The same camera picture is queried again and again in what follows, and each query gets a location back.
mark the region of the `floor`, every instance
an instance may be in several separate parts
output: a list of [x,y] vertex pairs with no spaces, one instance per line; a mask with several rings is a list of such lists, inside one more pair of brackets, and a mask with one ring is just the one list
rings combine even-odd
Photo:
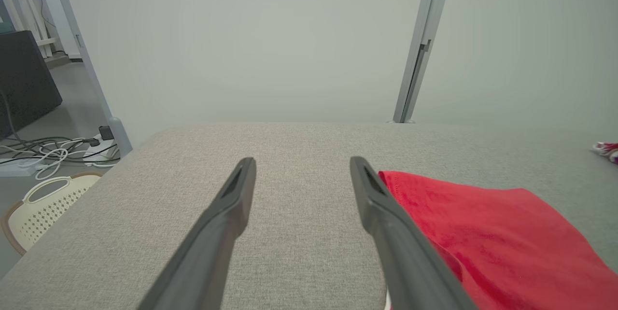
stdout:
[[[71,63],[50,70],[62,96],[62,105],[38,119],[28,127],[19,130],[23,139],[36,139],[45,136],[66,136],[67,138],[92,138],[98,128],[106,125],[95,91],[86,74],[83,63]],[[84,165],[65,165],[55,176],[70,176],[93,168]],[[108,169],[96,169],[105,173]],[[30,177],[0,177],[0,212],[2,215],[21,200],[38,183],[34,175]],[[2,234],[0,238],[0,279],[19,261],[20,255],[13,249]]]

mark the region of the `perforated basket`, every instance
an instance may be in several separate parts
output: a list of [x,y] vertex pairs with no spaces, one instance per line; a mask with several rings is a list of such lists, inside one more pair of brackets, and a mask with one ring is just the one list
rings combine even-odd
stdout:
[[[54,177],[39,183],[2,218],[2,230],[6,238],[23,255],[99,178],[101,175],[97,173],[82,173]],[[29,198],[46,185],[63,181],[66,184],[60,189],[30,201]]]

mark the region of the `red fabric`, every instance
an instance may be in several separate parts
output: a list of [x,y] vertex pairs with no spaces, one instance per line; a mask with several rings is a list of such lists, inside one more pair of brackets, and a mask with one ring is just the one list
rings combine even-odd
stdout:
[[479,309],[618,309],[618,275],[533,193],[379,175]]

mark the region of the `basket hole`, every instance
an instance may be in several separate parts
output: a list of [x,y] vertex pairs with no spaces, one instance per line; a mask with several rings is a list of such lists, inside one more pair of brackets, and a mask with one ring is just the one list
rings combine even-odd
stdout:
[[65,185],[67,185],[67,183],[69,183],[68,181],[64,180],[64,181],[58,181],[58,182],[53,182],[50,183],[48,185],[45,185],[44,187],[42,187],[41,189],[37,190],[35,193],[32,194],[32,196],[30,196],[29,201],[33,202],[35,200],[38,200],[54,191],[57,191],[58,189],[64,187]]

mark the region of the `gray fabric surface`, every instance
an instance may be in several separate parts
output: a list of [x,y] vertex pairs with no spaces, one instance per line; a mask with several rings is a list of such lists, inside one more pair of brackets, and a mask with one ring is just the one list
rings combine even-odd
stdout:
[[481,187],[525,187],[618,270],[618,166],[585,134],[432,125],[251,124],[167,130],[78,200],[0,283],[6,309],[131,309],[234,165],[257,162],[223,309],[384,306],[349,157]]

